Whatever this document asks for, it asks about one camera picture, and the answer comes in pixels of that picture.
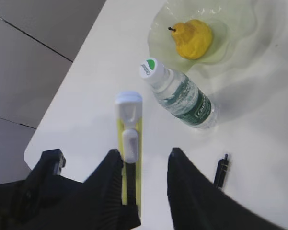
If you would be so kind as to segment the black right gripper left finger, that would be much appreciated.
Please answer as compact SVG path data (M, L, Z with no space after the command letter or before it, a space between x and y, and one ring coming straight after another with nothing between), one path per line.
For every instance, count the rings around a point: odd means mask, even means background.
M138 207L122 203L123 161L110 150L94 172L77 182L60 173L60 149L44 151L26 179L0 184L0 230L130 230Z

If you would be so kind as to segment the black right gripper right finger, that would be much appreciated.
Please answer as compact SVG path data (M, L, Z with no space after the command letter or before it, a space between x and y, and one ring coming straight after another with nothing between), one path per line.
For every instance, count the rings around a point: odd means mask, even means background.
M206 178L180 148L168 158L167 196L176 230L280 230Z

